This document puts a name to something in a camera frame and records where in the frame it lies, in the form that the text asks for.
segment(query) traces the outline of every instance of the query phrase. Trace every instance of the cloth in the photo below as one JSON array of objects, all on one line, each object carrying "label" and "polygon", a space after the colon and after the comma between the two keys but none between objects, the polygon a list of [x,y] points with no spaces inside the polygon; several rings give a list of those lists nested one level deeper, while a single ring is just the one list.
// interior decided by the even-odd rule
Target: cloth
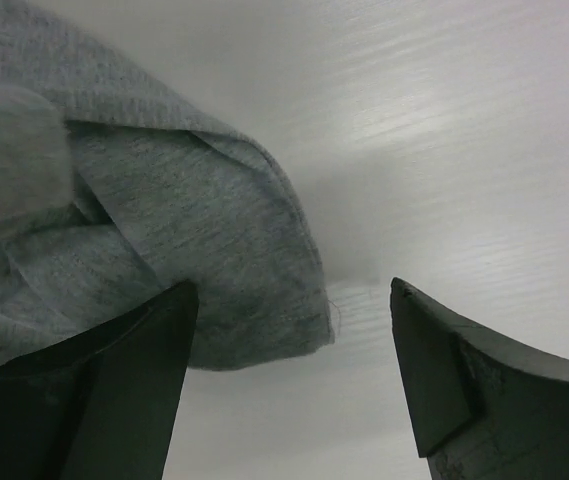
[{"label": "cloth", "polygon": [[[10,162],[39,155],[51,185],[63,186],[59,197],[42,193],[35,169],[23,191],[37,202],[0,211],[0,364],[184,279],[201,303],[193,367],[243,368],[332,342],[317,248],[286,176],[257,143],[20,0],[0,0],[1,88],[28,90],[48,112],[44,131],[57,124],[41,99],[59,113],[74,195],[60,206],[57,140],[34,142],[34,157],[0,154],[12,172],[27,167]],[[15,129],[8,142],[23,140]],[[14,181],[0,175],[0,205]]]}]

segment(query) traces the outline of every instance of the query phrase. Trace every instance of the gray cloth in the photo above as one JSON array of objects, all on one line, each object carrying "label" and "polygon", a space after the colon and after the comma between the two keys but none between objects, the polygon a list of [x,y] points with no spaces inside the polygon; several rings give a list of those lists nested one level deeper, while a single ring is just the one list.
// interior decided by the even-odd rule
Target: gray cloth
[{"label": "gray cloth", "polygon": [[[0,0],[0,85],[32,92],[49,122],[35,139],[61,128],[42,99],[55,107],[74,167],[74,198],[62,206],[59,137],[29,143],[33,157],[0,152],[12,172],[0,175],[0,206],[14,197],[14,173],[36,158],[49,166],[31,170],[29,198],[0,210],[0,364],[184,279],[201,302],[194,367],[243,368],[332,342],[317,248],[286,176],[258,144],[19,0]],[[5,113],[6,102],[24,107],[0,100]],[[55,188],[40,190],[40,174]]]}]

